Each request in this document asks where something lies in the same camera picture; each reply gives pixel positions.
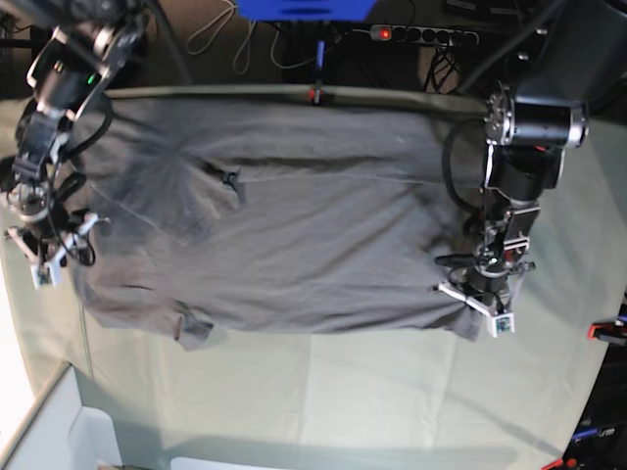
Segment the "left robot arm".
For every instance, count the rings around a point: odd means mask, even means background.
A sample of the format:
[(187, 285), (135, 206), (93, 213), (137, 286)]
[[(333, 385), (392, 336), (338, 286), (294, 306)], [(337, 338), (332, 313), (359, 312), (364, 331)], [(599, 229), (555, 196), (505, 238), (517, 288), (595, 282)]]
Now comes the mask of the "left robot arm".
[(582, 146), (594, 106), (626, 72), (626, 4), (545, 2), (463, 79), (458, 92), (468, 93), (532, 36), (542, 40), (527, 68), (498, 82), (488, 100), (480, 205), (463, 199), (453, 181), (461, 123), (447, 135), (441, 157), (448, 195), (469, 214), (464, 229), (474, 249), (436, 259), (449, 270), (436, 289), (482, 314), (494, 338), (515, 330), (513, 300), (535, 268), (527, 256), (540, 197), (556, 187), (567, 150)]

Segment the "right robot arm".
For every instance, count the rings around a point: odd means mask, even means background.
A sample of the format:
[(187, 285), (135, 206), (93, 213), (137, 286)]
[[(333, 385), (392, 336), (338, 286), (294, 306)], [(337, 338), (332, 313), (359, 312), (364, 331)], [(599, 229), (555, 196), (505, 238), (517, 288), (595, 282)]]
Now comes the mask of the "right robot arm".
[(1, 204), (20, 221), (5, 236), (28, 259), (34, 287), (56, 286), (66, 260), (94, 263), (88, 234), (101, 218), (65, 208), (84, 175), (75, 171), (60, 187), (55, 180), (67, 160), (92, 144), (70, 148), (72, 128), (91, 106), (110, 109), (105, 91), (145, 31), (146, 4), (4, 1), (1, 7), (51, 32), (26, 75), (32, 97), (16, 128), (16, 153), (1, 161)]

